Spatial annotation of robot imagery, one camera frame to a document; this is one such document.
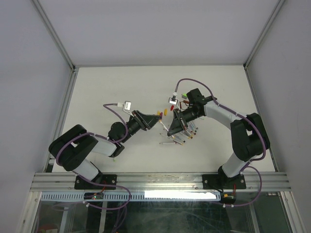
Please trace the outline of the blue cap marker pen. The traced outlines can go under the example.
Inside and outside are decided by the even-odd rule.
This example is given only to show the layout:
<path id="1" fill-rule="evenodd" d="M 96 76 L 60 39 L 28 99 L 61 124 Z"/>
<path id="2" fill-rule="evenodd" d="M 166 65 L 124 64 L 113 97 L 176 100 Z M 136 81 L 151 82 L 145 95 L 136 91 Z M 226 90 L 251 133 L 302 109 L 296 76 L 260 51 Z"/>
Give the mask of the blue cap marker pen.
<path id="1" fill-rule="evenodd" d="M 184 141 L 178 139 L 178 138 L 175 138 L 175 137 L 172 137 L 172 136 L 167 136 L 168 139 L 171 139 L 172 141 L 174 141 L 175 143 L 179 144 L 179 145 L 184 145 Z"/>

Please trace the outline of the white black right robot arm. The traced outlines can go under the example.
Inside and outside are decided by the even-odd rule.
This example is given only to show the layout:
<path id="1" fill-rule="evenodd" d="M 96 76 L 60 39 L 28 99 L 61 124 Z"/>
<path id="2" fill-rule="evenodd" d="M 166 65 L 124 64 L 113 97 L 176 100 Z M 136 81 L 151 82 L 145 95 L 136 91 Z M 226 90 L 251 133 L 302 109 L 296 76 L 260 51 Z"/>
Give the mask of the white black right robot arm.
<path id="1" fill-rule="evenodd" d="M 270 149 L 270 140 L 259 114 L 241 115 L 228 107 L 215 103 L 212 96 L 204 97 L 198 88 L 187 93 L 189 107 L 173 110 L 173 120 L 167 135 L 172 136 L 188 128 L 188 123 L 199 117 L 212 118 L 231 132 L 233 154 L 218 169 L 217 182 L 230 187 L 235 178 L 256 156 Z"/>

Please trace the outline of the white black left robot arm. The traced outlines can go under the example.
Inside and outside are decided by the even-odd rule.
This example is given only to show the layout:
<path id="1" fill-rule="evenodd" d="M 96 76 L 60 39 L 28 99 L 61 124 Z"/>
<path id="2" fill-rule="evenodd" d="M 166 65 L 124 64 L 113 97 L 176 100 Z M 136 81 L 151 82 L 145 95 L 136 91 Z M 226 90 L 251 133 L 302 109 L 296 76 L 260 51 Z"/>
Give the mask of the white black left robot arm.
<path id="1" fill-rule="evenodd" d="M 111 125 L 107 138 L 88 132 L 77 124 L 54 140 L 48 150 L 59 166 L 84 177 L 90 188 L 98 188 L 102 183 L 102 172 L 87 156 L 94 152 L 115 158 L 125 149 L 123 143 L 140 130 L 150 130 L 160 120 L 159 115 L 146 115 L 134 110 L 127 122 Z"/>

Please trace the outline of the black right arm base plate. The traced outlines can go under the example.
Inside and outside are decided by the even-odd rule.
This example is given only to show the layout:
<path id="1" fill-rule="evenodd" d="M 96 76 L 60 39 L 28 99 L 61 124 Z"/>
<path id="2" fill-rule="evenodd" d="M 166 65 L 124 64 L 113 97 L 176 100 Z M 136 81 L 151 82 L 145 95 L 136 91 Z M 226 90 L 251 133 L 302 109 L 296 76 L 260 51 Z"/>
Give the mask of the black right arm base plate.
<path id="1" fill-rule="evenodd" d="M 203 174 L 202 175 L 203 189 L 214 189 L 222 191 L 224 189 L 246 189 L 246 181 L 243 175 L 237 175 L 228 178 L 221 174 Z"/>

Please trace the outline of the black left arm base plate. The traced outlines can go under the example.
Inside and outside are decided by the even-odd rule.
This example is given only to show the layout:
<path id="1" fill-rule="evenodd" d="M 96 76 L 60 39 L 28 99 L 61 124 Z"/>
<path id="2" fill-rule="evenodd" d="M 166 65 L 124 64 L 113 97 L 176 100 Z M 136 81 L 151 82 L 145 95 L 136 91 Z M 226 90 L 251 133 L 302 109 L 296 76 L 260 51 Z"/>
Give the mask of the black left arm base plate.
<path id="1" fill-rule="evenodd" d="M 115 190 L 117 184 L 116 174 L 100 173 L 93 180 L 86 181 L 78 175 L 75 179 L 75 190 Z"/>

